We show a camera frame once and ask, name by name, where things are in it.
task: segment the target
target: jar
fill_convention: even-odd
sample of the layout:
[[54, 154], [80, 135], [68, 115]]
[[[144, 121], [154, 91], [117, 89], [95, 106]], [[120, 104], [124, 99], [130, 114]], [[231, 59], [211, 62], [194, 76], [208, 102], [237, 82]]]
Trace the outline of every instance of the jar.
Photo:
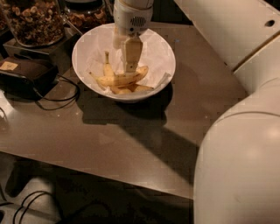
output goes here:
[[107, 23], [102, 0], [65, 0], [65, 13], [69, 22], [82, 33]]
[[5, 28], [7, 28], [7, 22], [2, 11], [0, 10], [0, 31], [3, 31]]
[[0, 0], [10, 31], [25, 47], [49, 46], [64, 37], [56, 0]]

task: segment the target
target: dark floor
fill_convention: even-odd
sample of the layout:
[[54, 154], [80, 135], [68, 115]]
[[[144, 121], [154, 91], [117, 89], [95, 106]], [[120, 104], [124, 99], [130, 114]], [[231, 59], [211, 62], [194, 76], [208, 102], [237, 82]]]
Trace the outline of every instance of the dark floor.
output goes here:
[[4, 153], [0, 167], [0, 223], [193, 223], [188, 199]]

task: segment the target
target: banana slice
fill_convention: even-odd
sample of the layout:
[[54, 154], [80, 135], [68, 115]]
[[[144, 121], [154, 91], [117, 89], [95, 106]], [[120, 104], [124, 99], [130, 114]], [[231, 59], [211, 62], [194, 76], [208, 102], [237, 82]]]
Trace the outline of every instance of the banana slice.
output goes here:
[[128, 86], [128, 89], [131, 92], [141, 92], [141, 91], [151, 91], [154, 88], [153, 87], [144, 86], [144, 85], [139, 85], [139, 84], [133, 84], [133, 85]]
[[147, 66], [142, 66], [136, 70], [135, 73], [123, 73], [123, 74], [116, 74], [114, 76], [98, 76], [95, 77], [98, 84], [104, 87], [127, 87], [129, 85], [133, 85], [143, 79], [146, 74], [148, 73], [149, 68]]
[[131, 94], [131, 90], [127, 87], [110, 87], [111, 91], [115, 95]]

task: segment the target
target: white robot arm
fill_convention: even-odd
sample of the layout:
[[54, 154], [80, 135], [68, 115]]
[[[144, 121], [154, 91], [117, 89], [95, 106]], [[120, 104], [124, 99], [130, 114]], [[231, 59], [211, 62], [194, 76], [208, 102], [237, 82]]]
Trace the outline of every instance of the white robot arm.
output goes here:
[[134, 73], [141, 57], [143, 43], [139, 36], [148, 29], [153, 0], [116, 0], [114, 5], [114, 47], [122, 48], [125, 73]]
[[263, 0], [174, 1], [249, 94], [200, 147], [194, 223], [280, 223], [279, 11]]

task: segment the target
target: wire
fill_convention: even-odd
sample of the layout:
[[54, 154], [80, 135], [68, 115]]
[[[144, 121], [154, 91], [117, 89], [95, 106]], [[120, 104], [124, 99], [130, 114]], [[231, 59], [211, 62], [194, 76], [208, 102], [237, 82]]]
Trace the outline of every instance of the wire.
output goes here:
[[0, 184], [0, 195], [1, 195], [3, 200], [7, 201], [7, 199], [6, 199], [5, 195], [4, 195], [4, 192], [3, 192], [1, 184]]
[[93, 205], [102, 206], [108, 212], [108, 217], [106, 218], [108, 222], [106, 222], [106, 223], [115, 223], [115, 222], [110, 221], [110, 219], [112, 219], [112, 217], [113, 217], [111, 208], [106, 203], [99, 201], [98, 199], [94, 199], [93, 201], [89, 202], [85, 206], [80, 207], [74, 213], [69, 214], [66, 218], [62, 219], [61, 221], [57, 222], [56, 224], [67, 224], [69, 221], [71, 222], [71, 220], [74, 219], [74, 217], [76, 217], [77, 215], [79, 215], [80, 213], [82, 213], [87, 208], [89, 208]]
[[8, 205], [10, 205], [10, 204], [12, 204], [11, 202], [3, 202], [2, 204], [0, 204], [0, 207], [4, 207], [4, 206], [8, 206]]
[[[28, 200], [28, 198], [30, 198], [32, 195], [34, 195], [34, 194], [36, 194], [36, 193], [39, 193], [39, 195], [37, 195], [34, 199], [32, 199], [32, 200], [28, 203], [27, 207], [25, 208], [25, 202]], [[33, 203], [37, 198], [39, 198], [39, 197], [41, 197], [41, 196], [43, 196], [43, 195], [49, 195], [49, 196], [52, 197], [52, 199], [53, 199], [53, 201], [54, 201], [56, 207], [57, 207], [58, 210], [59, 210], [59, 216], [60, 216], [60, 218], [61, 218], [62, 220], [64, 220], [63, 210], [62, 210], [62, 208], [61, 208], [61, 206], [60, 206], [60, 203], [57, 201], [57, 199], [54, 197], [54, 195], [51, 194], [51, 193], [49, 193], [49, 192], [45, 192], [45, 191], [36, 191], [36, 192], [30, 193], [29, 195], [27, 195], [27, 196], [24, 198], [24, 200], [23, 200], [22, 203], [21, 203], [21, 206], [17, 209], [17, 211], [16, 211], [16, 212], [14, 213], [14, 215], [13, 215], [12, 223], [13, 223], [13, 224], [16, 224], [16, 218], [17, 218], [17, 215], [18, 215], [19, 211], [20, 211], [21, 209], [25, 208], [25, 210], [22, 212], [22, 214], [21, 214], [21, 216], [20, 216], [20, 219], [19, 219], [19, 223], [21, 223], [22, 220], [23, 220], [23, 218], [24, 218], [24, 216], [25, 216], [25, 214], [26, 214], [26, 212], [28, 211], [28, 209], [29, 209], [30, 206], [32, 205], [32, 203]]]
[[4, 120], [7, 120], [7, 116], [6, 116], [6, 113], [5, 111], [0, 107], [0, 118], [1, 119], [4, 119]]
[[42, 104], [39, 103], [39, 101], [35, 101], [35, 103], [36, 103], [41, 109], [43, 109], [43, 110], [62, 109], [62, 108], [64, 108], [65, 106], [69, 105], [69, 104], [70, 104], [71, 102], [73, 102], [74, 100], [77, 101], [77, 100], [79, 99], [79, 97], [80, 97], [81, 91], [80, 91], [79, 86], [78, 86], [76, 83], [74, 83], [72, 80], [69, 80], [68, 78], [64, 77], [63, 75], [57, 74], [57, 76], [59, 76], [60, 78], [64, 79], [63, 81], [68, 82], [68, 83], [72, 84], [73, 86], [75, 86], [75, 87], [76, 87], [76, 91], [75, 91], [74, 95], [72, 95], [72, 96], [70, 96], [70, 97], [68, 97], [68, 98], [66, 98], [66, 99], [49, 99], [49, 98], [44, 97], [36, 88], [34, 88], [35, 93], [36, 93], [41, 99], [44, 99], [44, 100], [47, 100], [47, 101], [50, 101], [50, 102], [67, 102], [67, 101], [69, 101], [68, 103], [66, 103], [66, 104], [64, 104], [64, 105], [62, 105], [62, 106], [60, 106], [60, 107], [57, 107], [57, 108], [44, 108], [44, 107], [42, 106]]

